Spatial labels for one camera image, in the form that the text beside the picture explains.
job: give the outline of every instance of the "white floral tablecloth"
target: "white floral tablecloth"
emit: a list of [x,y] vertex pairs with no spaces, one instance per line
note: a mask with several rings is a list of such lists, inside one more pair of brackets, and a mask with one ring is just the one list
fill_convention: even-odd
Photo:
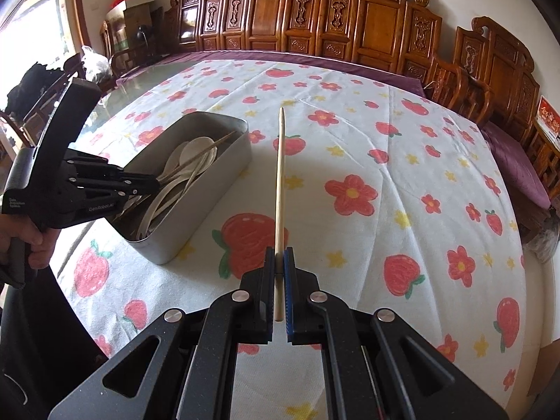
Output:
[[[278,108],[286,229],[298,267],[350,307],[397,311],[501,405],[521,358],[525,277],[515,217],[474,124],[382,83],[266,61],[209,60],[164,81],[77,148],[124,166],[195,110],[247,119],[253,161],[177,257],[157,266],[105,220],[65,230],[52,268],[111,356],[170,307],[235,289],[274,245]],[[324,418],[320,352],[241,345],[232,418]]]

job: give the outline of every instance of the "purple fabric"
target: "purple fabric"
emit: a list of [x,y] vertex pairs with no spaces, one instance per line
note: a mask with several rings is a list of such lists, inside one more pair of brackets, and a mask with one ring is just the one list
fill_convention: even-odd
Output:
[[504,180],[514,185],[534,204],[547,210],[551,200],[521,144],[491,122],[486,123],[481,132]]
[[[387,85],[395,86],[401,90],[414,93],[425,98],[422,82],[413,77],[404,77],[402,75],[392,74],[391,72],[380,71],[379,69],[369,68],[355,63],[346,63],[345,61],[331,60],[330,58],[319,58],[309,55],[288,54],[282,52],[259,52],[254,50],[229,51],[220,50],[215,52],[192,52],[189,54],[177,54],[165,57],[156,65],[166,65],[170,63],[185,63],[186,61],[203,61],[203,60],[256,60],[256,61],[283,61],[284,63],[293,63],[297,65],[308,65],[318,68],[331,69],[333,71],[345,72],[353,74],[365,79],[382,82]],[[124,75],[117,79],[117,86],[121,86],[128,79],[142,74],[146,68],[138,68],[128,75]]]

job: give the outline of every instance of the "black pants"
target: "black pants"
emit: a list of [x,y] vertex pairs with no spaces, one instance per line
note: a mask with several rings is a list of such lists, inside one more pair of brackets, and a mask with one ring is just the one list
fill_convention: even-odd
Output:
[[0,418],[44,420],[107,358],[50,268],[8,289],[0,323]]

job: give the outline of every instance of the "hand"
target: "hand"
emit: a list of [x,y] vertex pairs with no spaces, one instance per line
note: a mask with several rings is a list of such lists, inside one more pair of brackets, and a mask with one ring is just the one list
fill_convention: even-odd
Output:
[[54,252],[59,229],[47,229],[41,233],[27,216],[0,214],[0,263],[9,263],[8,249],[12,237],[31,244],[29,266],[35,270],[49,265]]

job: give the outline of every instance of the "purple seat cover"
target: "purple seat cover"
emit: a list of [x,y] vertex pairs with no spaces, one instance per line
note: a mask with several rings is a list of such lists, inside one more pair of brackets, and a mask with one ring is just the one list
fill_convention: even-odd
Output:
[[481,132],[504,180],[514,185],[534,204],[547,210],[551,200],[521,144],[491,122],[486,123]]

